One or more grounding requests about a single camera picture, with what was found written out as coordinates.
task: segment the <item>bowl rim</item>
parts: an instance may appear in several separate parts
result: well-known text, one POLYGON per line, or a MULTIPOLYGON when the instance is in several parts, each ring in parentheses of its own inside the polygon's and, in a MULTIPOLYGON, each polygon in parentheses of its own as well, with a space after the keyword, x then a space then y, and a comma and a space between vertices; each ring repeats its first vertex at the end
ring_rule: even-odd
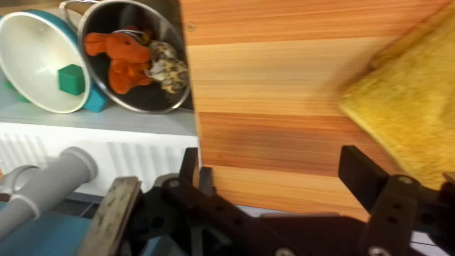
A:
MULTIPOLYGON (((135 1, 135 0, 109 0, 109 1, 99 1, 92 4, 82 15, 79 25, 78 25, 78 39, 79 39, 79 45, 84 45, 84 36, 87 35, 87 21, 89 19, 88 17, 91 15, 91 12, 94 12, 97 8, 102 7, 102 5, 109 5, 109 4, 115 4, 115 2, 122 2, 122 4, 133 4, 133 5, 139 5, 142 8, 145 8, 146 11, 152 12, 155 17, 158 17, 159 19, 162 19, 169 29, 178 35, 179 42, 185 46, 185 39, 183 39, 183 34, 180 35, 180 32, 178 32, 178 29, 175 28, 175 25, 166 18, 163 17, 159 11, 156 11, 155 8, 152 8, 151 5, 146 5, 141 1, 135 1)), ((151 109, 142 109, 142 108, 136 108, 125 100, 122 100, 119 96, 116 96, 109 88, 108 85, 98 76, 98 73, 94 71, 94 68, 89 65, 89 59, 88 55, 85 54, 85 51, 82 49, 82 59, 87 62, 88 66, 88 72, 91 73, 92 79, 95 81, 97 86, 101 88, 101 90, 108 95, 114 102, 116 102, 118 105, 135 110, 135 112, 148 112, 148 113, 166 113, 170 110, 175 110, 178 108, 180 108, 185 100, 188 99, 188 96, 190 95, 190 79, 188 86, 185 88, 185 90, 182 92, 179 100, 176 100, 173 105, 170 105, 169 108, 163 108, 163 109, 158 109, 158 110, 151 110, 151 109)))
POLYGON ((79 59, 79 65, 82 68, 82 73, 84 73, 84 83, 85 83, 85 90, 82 92, 84 95, 81 96, 81 102, 74 106, 74 108, 68 108, 68 109, 55 109, 55 108, 50 108, 45 103, 37 100, 34 96, 31 96, 27 90, 24 90, 20 85, 17 85, 17 76, 11 76, 7 65, 4 63, 4 58, 1 56, 1 48, 0 48, 0 68, 3 69, 4 75, 8 78, 8 81, 11 82, 11 85, 23 95, 25 96, 30 102, 33 102, 34 105, 50 110, 50 112, 55 112, 55 113, 71 113, 75 112, 78 109, 81 109, 85 102, 88 100, 88 96, 91 93, 91 75, 88 71, 88 66, 82 58, 82 54, 79 51, 78 39, 77 39, 77 34, 67 25, 65 21, 62 21, 60 17, 54 15, 52 12, 48 11, 42 11, 42 9, 21 9, 21 11, 14 11, 14 12, 8 12, 6 15, 1 15, 0 18, 0 31, 3 29, 4 24, 14 17, 30 17, 34 19, 38 19, 40 22, 44 22, 45 25, 48 25, 51 29, 54 29, 58 35, 61 35, 68 45, 77 52, 77 58, 79 59))

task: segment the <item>white bowl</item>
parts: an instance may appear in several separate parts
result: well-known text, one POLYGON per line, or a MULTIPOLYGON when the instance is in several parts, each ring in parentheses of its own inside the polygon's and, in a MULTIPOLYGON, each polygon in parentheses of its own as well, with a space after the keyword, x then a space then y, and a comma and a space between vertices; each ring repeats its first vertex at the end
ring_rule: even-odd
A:
POLYGON ((57 15, 27 9, 0 18, 0 66, 15 89, 40 108, 57 113, 84 106, 91 78, 77 45, 77 34, 57 15), (79 95, 58 88, 58 69, 82 68, 85 89, 79 95))

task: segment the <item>yellow sponge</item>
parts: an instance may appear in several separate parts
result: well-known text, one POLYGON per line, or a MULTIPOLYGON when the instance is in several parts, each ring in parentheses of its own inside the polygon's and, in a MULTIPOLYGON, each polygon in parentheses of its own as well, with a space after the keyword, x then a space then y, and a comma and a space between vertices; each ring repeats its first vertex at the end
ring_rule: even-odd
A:
POLYGON ((377 69, 341 100, 341 109, 406 172, 435 189, 443 182, 442 172, 455 169, 453 9, 449 5, 421 34, 411 32, 379 54, 377 69))

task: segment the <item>cutting board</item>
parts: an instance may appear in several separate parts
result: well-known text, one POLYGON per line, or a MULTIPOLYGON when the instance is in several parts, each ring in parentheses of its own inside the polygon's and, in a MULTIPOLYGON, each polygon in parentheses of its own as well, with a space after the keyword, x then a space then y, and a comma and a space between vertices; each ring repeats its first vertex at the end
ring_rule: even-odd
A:
POLYGON ((341 145, 395 160, 338 99, 381 48, 448 0, 182 0, 203 153, 223 196, 367 217, 337 177, 341 145))

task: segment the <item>pipe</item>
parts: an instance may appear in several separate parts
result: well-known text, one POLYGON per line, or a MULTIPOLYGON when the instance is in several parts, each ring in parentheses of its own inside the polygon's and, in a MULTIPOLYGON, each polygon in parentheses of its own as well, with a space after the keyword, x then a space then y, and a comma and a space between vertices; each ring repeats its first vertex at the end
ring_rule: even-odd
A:
POLYGON ((62 201, 82 183, 92 180, 98 167, 85 150, 67 147, 55 162, 33 173, 0 210, 0 240, 24 221, 38 218, 42 211, 62 201))

